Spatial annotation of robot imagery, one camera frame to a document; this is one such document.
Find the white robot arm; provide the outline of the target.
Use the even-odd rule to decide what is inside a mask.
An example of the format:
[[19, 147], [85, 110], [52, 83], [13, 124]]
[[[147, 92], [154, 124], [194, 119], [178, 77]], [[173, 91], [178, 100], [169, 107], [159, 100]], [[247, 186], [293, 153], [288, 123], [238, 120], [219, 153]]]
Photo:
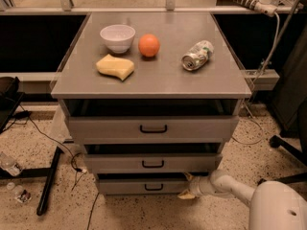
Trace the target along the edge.
[[307, 230], [307, 201], [284, 183], [266, 181], [252, 188], [222, 170], [184, 175], [188, 184], [179, 198], [234, 196], [249, 208], [248, 230]]

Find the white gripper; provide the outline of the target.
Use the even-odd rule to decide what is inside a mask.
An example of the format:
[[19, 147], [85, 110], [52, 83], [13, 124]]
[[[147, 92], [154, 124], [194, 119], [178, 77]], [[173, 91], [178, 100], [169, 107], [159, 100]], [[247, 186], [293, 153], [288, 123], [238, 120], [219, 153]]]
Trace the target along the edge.
[[200, 196], [207, 196], [211, 193], [211, 183], [208, 176], [196, 176], [188, 172], [183, 173], [189, 183], [189, 190], [184, 190], [177, 195], [180, 199], [194, 199]]

